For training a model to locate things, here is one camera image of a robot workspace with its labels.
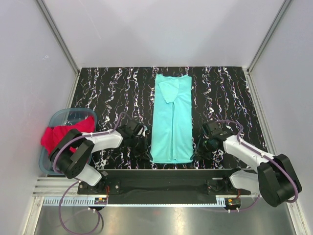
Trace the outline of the teal t shirt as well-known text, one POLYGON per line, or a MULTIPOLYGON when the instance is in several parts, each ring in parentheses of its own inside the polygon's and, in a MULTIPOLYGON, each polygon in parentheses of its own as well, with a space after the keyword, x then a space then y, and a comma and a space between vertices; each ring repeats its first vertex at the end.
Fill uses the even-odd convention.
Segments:
POLYGON ((192 78, 156 75, 152 124, 153 163, 192 162, 192 78))

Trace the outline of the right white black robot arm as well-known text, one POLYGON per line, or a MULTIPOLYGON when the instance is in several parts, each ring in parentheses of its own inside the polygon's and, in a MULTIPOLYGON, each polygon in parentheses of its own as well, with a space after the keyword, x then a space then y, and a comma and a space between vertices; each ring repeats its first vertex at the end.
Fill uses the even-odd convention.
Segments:
POLYGON ((192 156, 193 160, 210 158, 217 150, 233 155, 252 170, 234 169, 222 181, 224 192, 233 194, 239 189, 260 195, 270 206, 296 202, 302 190, 290 159, 284 155, 272 155, 241 140, 237 135, 203 135, 192 156))

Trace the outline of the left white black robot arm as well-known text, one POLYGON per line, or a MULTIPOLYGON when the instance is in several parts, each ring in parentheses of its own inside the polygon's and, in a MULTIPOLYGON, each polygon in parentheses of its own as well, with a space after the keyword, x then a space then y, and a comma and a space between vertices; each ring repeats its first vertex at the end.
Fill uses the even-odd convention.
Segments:
POLYGON ((127 146, 138 154, 146 155, 146 126, 131 128, 123 125, 116 130, 81 133, 70 130, 51 151, 48 158, 53 170, 61 172, 68 179, 77 179, 88 184, 92 192, 100 194, 105 190, 104 175, 88 164, 92 153, 110 148, 127 146))

